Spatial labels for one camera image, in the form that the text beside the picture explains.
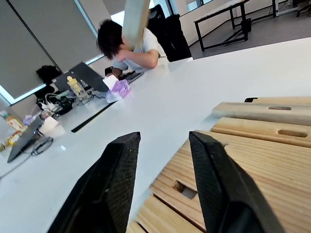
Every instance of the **white t-shirt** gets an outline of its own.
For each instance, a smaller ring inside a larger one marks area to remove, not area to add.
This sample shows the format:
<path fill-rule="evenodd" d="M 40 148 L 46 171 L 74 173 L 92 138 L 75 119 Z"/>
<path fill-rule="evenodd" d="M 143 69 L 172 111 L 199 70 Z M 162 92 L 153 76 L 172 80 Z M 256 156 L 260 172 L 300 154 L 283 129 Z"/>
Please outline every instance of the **white t-shirt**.
<path fill-rule="evenodd" d="M 141 46 L 136 46 L 133 52 L 141 53 L 141 52 L 148 52 L 150 50 L 157 50 L 159 53 L 159 61 L 158 64 L 162 64 L 165 62 L 169 62 L 167 60 L 167 56 L 162 48 L 162 46 L 157 41 L 156 36 L 147 28 L 144 29 L 144 35 L 142 38 Z M 127 70 L 130 68 L 133 71 L 144 69 L 144 67 L 136 64 L 135 62 L 125 59 L 122 62 L 118 62 L 116 59 L 113 63 L 114 68 L 118 68 L 120 70 Z"/>

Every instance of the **black textured pad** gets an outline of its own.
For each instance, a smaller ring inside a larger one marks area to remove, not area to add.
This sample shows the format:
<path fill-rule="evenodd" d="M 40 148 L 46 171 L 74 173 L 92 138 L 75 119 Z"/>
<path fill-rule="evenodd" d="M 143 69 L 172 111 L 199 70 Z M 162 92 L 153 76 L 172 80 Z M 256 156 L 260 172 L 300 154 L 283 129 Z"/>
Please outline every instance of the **black textured pad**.
<path fill-rule="evenodd" d="M 208 233 L 284 233 L 255 182 L 220 142 L 198 132 L 189 140 Z"/>
<path fill-rule="evenodd" d="M 100 159 L 76 183 L 50 233 L 126 231 L 139 141 L 140 134 L 131 133 L 107 145 Z"/>

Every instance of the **gray roller blind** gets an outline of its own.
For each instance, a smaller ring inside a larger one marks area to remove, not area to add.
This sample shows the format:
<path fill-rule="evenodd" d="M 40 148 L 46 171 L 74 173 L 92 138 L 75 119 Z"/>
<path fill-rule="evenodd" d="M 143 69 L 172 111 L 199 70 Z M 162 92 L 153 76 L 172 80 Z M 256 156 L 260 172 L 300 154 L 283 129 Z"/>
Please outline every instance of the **gray roller blind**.
<path fill-rule="evenodd" d="M 110 13 L 110 15 L 114 15 L 125 9 L 125 1 L 126 0 L 103 0 L 104 4 Z"/>
<path fill-rule="evenodd" d="M 63 71 L 100 54 L 74 0 L 10 0 Z"/>
<path fill-rule="evenodd" d="M 0 85 L 17 98 L 42 85 L 35 71 L 53 63 L 4 0 L 0 32 Z"/>

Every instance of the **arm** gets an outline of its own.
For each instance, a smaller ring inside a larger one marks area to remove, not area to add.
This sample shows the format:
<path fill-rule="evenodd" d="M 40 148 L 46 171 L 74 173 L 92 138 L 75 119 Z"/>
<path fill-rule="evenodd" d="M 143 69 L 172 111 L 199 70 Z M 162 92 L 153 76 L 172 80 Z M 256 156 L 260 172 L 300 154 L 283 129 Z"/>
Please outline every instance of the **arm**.
<path fill-rule="evenodd" d="M 157 50 L 150 50 L 148 52 L 142 53 L 134 53 L 132 51 L 128 51 L 126 57 L 127 59 L 137 63 L 144 68 L 153 69 L 157 66 L 159 53 Z"/>
<path fill-rule="evenodd" d="M 144 68 L 153 69 L 157 66 L 159 53 L 157 50 L 150 50 L 148 52 L 141 53 L 135 53 L 129 50 L 120 50 L 116 55 L 116 58 L 119 62 L 124 59 L 128 59 Z"/>

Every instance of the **person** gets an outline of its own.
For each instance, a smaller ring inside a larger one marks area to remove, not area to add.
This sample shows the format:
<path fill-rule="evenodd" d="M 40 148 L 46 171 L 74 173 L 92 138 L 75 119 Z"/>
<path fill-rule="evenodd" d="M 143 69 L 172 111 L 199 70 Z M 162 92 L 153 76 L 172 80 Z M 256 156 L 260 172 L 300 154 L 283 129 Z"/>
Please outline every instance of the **person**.
<path fill-rule="evenodd" d="M 166 54 L 150 30 L 144 29 L 140 46 L 134 50 L 122 37 L 122 26 L 107 19 L 98 30 L 97 46 L 110 60 L 114 59 L 112 73 L 118 78 L 124 70 L 153 69 L 168 62 Z"/>

